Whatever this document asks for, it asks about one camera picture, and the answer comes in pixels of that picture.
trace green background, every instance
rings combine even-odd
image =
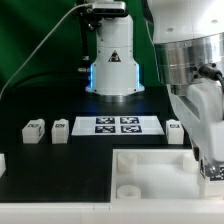
[[[145,86],[158,86],[141,1],[125,2],[134,21],[134,58],[141,65],[141,80]],[[0,0],[0,87],[74,4],[75,0]],[[91,61],[96,57],[95,41],[95,33],[88,32]],[[70,16],[12,83],[39,72],[77,69],[81,58],[79,23]]]

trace warning label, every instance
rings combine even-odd
[[[114,51],[111,55],[109,62],[121,62],[121,59],[119,58],[117,51]]]

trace small white block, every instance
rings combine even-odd
[[[3,175],[3,173],[6,171],[6,165],[5,165],[5,155],[0,154],[0,177]]]
[[[166,121],[166,136],[168,139],[168,144],[183,144],[184,129],[180,121]]]
[[[68,120],[55,121],[51,130],[53,144],[65,144],[68,141],[69,125]]]
[[[43,119],[30,120],[23,128],[23,143],[37,144],[45,133],[45,122]]]

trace blue light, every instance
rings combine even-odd
[[[140,71],[139,71],[139,64],[136,64],[136,75],[137,75],[137,86],[138,88],[140,88],[141,84],[140,84]]]
[[[93,65],[90,66],[90,89],[93,88]]]

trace black tabletop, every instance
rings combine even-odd
[[[165,87],[148,87],[139,99],[106,103],[87,97],[77,87],[24,87],[0,103],[0,153],[7,171],[0,178],[0,202],[109,202],[113,149],[180,148],[162,135],[72,136],[53,145],[51,128],[77,116],[150,116],[175,119]],[[29,120],[45,120],[39,144],[23,144],[22,128]],[[189,147],[185,136],[185,145]]]

